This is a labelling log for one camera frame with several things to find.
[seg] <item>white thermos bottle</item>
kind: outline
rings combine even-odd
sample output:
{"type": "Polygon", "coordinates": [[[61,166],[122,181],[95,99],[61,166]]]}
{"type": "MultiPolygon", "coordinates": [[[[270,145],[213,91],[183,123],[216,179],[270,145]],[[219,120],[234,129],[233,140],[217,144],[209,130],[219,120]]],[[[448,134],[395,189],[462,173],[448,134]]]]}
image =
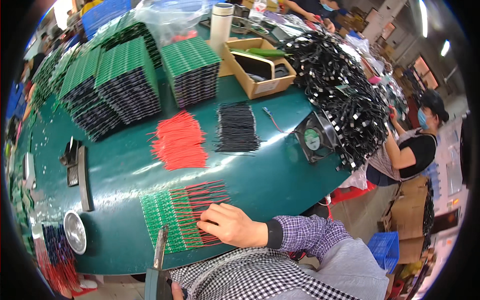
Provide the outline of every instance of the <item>white thermos bottle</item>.
{"type": "Polygon", "coordinates": [[[210,47],[222,57],[223,43],[230,37],[232,27],[233,4],[217,3],[212,9],[210,23],[210,47]]]}

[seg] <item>metal dish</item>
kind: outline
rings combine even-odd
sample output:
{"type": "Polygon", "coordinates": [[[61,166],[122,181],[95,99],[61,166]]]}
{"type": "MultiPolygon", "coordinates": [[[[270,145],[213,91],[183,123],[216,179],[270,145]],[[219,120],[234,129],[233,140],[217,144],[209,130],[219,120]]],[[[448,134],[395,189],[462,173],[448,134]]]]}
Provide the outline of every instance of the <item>metal dish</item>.
{"type": "Polygon", "coordinates": [[[87,248],[85,226],[80,216],[73,210],[69,210],[63,217],[63,227],[70,247],[77,254],[84,254],[87,248]]]}

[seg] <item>wrist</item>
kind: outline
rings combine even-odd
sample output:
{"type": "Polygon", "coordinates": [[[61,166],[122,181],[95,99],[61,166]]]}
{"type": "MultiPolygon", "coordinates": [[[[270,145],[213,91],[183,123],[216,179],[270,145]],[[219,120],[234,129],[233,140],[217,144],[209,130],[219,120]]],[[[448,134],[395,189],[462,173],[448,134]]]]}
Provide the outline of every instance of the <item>wrist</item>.
{"type": "Polygon", "coordinates": [[[252,247],[265,247],[268,243],[268,227],[266,223],[253,222],[254,223],[254,236],[255,241],[252,247]]]}

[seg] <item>bundle of red wires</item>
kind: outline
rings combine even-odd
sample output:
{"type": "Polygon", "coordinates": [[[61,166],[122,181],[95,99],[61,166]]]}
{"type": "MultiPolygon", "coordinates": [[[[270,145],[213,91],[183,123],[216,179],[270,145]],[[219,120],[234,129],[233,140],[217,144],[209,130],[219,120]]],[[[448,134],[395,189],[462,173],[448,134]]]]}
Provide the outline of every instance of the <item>bundle of red wires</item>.
{"type": "Polygon", "coordinates": [[[206,168],[208,155],[202,148],[205,133],[193,115],[182,110],[173,118],[160,121],[152,132],[151,152],[165,163],[165,169],[206,168]]]}

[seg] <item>face mask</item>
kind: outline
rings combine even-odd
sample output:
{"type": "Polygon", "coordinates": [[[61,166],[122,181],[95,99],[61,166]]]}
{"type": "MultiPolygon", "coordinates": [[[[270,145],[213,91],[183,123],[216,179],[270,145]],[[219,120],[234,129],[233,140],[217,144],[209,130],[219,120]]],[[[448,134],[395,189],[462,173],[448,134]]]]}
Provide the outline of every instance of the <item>face mask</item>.
{"type": "Polygon", "coordinates": [[[329,12],[333,12],[333,11],[334,11],[333,8],[331,8],[330,6],[328,6],[328,5],[326,5],[326,4],[322,4],[322,6],[323,6],[326,10],[328,10],[329,12]]]}
{"type": "Polygon", "coordinates": [[[422,129],[427,130],[428,129],[427,116],[425,116],[425,113],[423,112],[423,110],[419,109],[417,113],[417,117],[419,118],[419,123],[422,129]]]}

